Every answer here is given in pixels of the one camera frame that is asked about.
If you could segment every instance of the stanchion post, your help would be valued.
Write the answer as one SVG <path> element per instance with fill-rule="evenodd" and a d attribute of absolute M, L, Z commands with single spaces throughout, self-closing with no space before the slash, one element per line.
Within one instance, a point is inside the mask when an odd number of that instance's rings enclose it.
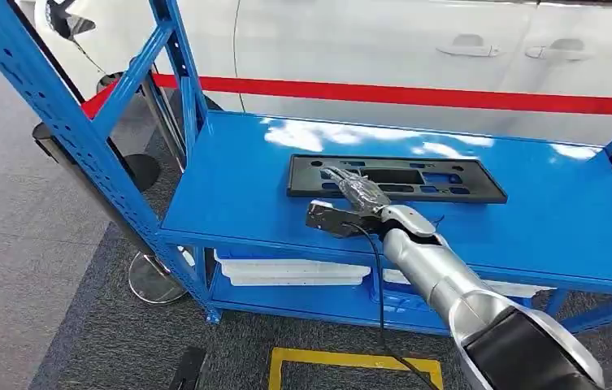
<path fill-rule="evenodd" d="M 128 284 L 137 297 L 152 304 L 167 304 L 186 294 L 185 289 L 174 280 L 164 265 L 157 260 L 154 251 L 126 222 L 121 213 L 114 208 L 100 190 L 93 185 L 88 176 L 76 164 L 76 160 L 64 149 L 59 140 L 52 136 L 50 128 L 44 123 L 33 129 L 33 139 L 86 191 L 105 214 L 114 221 L 124 236 L 140 252 L 136 254 L 128 270 Z"/>
<path fill-rule="evenodd" d="M 174 113 L 171 111 L 167 95 L 155 84 L 153 72 L 156 72 L 154 65 L 141 83 L 143 95 L 148 103 L 150 112 L 157 120 L 159 132 L 162 134 L 162 138 L 167 144 L 171 156 L 176 161 L 181 172 L 183 172 L 186 168 L 186 140 L 184 133 L 180 130 Z"/>

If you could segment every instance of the shelf top surface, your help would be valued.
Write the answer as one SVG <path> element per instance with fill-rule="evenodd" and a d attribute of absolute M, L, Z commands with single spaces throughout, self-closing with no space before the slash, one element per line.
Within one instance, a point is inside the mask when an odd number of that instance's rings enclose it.
<path fill-rule="evenodd" d="M 506 204 L 403 203 L 441 219 L 438 232 L 471 266 L 612 284 L 612 166 L 600 147 L 217 111 L 209 120 L 163 221 L 167 236 L 295 249 L 302 258 L 369 254 L 362 237 L 305 225 L 311 199 L 286 195 L 292 154 L 478 158 Z"/>

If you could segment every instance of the yellow floor marking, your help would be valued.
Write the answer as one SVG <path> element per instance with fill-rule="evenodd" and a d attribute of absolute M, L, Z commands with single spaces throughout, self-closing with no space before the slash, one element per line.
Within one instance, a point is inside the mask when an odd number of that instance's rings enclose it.
<path fill-rule="evenodd" d="M 430 380 L 442 390 L 442 371 L 437 360 L 413 359 L 406 360 L 423 372 L 430 374 Z M 310 351 L 308 349 L 274 348 L 270 361 L 270 377 L 267 383 L 268 390 L 281 390 L 282 362 L 301 362 L 314 364 L 328 364 L 331 366 L 386 368 L 388 370 L 409 369 L 390 356 L 359 355 L 354 353 L 335 353 L 323 351 Z"/>

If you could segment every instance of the white car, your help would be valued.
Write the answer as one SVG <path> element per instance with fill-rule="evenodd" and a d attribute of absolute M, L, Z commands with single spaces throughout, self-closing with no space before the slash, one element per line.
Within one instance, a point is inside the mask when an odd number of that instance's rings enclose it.
<path fill-rule="evenodd" d="M 148 0 L 48 3 L 35 25 L 85 98 L 152 32 Z M 179 0 L 201 76 L 612 98 L 612 3 Z M 162 53 L 162 73 L 171 66 Z M 612 115 L 484 110 L 206 92 L 228 111 L 605 144 Z"/>

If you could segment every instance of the perforated metal upright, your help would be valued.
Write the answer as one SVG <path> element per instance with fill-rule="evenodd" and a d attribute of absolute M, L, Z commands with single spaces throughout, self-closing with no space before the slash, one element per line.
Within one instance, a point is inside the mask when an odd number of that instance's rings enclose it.
<path fill-rule="evenodd" d="M 204 274 L 201 279 L 174 245 L 166 244 L 156 235 L 160 224 L 158 216 L 106 142 L 123 109 L 163 48 L 171 59 L 182 91 L 187 147 L 193 145 L 193 135 L 197 135 L 205 123 L 207 108 L 176 1 L 151 0 L 150 5 L 157 26 L 93 120 L 85 116 L 62 78 L 31 38 L 23 15 L 13 0 L 0 0 L 0 71 L 50 126 L 59 143 L 131 228 L 140 234 L 158 259 L 205 309 L 208 319 L 219 321 L 219 311 L 210 305 L 208 290 L 202 282 Z"/>

